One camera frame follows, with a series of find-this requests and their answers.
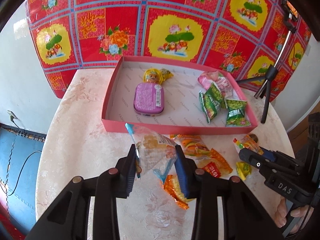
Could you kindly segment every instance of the human hand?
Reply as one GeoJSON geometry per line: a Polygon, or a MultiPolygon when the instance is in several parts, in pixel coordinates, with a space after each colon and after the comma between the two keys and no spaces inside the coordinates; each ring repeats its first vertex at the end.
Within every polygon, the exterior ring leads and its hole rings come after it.
{"type": "MultiPolygon", "coordinates": [[[[307,213],[308,208],[309,208],[308,205],[306,205],[304,207],[297,208],[295,210],[292,210],[290,215],[292,217],[296,217],[296,218],[297,217],[304,218],[307,213]]],[[[309,211],[308,217],[306,218],[306,221],[304,222],[304,226],[308,222],[310,216],[312,215],[312,212],[313,212],[313,207],[309,211]]],[[[276,223],[277,227],[281,228],[286,224],[287,220],[285,217],[287,216],[287,213],[288,213],[288,210],[287,210],[287,206],[285,204],[285,198],[281,196],[281,201],[278,205],[278,209],[275,214],[275,223],[276,223]]],[[[292,228],[292,230],[290,231],[291,234],[294,234],[298,231],[302,221],[303,221],[303,219],[300,219],[299,222],[292,228]]]]}

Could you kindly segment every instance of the red label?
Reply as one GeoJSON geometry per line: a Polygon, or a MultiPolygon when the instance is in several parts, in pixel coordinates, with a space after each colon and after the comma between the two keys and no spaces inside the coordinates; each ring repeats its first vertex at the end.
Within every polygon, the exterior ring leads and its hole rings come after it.
{"type": "Polygon", "coordinates": [[[221,173],[218,170],[217,166],[215,163],[210,162],[208,163],[206,166],[204,166],[202,168],[203,170],[209,172],[212,176],[214,176],[215,178],[220,178],[221,177],[221,173]]]}

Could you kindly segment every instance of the white wall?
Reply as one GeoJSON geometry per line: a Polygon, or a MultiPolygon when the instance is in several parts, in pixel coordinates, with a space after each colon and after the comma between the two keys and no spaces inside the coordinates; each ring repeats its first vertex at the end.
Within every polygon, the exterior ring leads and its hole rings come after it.
{"type": "Polygon", "coordinates": [[[60,103],[43,73],[23,5],[0,33],[0,122],[46,134],[60,103]]]}
{"type": "Polygon", "coordinates": [[[298,124],[297,121],[305,113],[313,109],[312,105],[320,96],[320,42],[312,35],[309,46],[309,54],[306,52],[303,56],[273,104],[287,132],[298,124]]]}

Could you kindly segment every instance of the purple tin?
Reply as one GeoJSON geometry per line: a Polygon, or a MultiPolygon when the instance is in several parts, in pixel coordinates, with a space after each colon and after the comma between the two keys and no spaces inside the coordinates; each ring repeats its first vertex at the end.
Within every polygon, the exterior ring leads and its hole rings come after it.
{"type": "Polygon", "coordinates": [[[155,83],[140,83],[134,95],[134,110],[146,116],[160,115],[164,109],[164,90],[155,83]]]}

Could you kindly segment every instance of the pink candy wrapper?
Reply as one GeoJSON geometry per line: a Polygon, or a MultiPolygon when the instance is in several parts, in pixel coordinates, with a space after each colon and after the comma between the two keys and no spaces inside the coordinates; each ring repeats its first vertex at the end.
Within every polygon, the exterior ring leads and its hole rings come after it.
{"type": "Polygon", "coordinates": [[[208,90],[211,84],[215,82],[224,98],[232,96],[232,86],[230,82],[219,71],[203,72],[198,77],[198,82],[202,85],[202,87],[205,90],[208,90]]]}

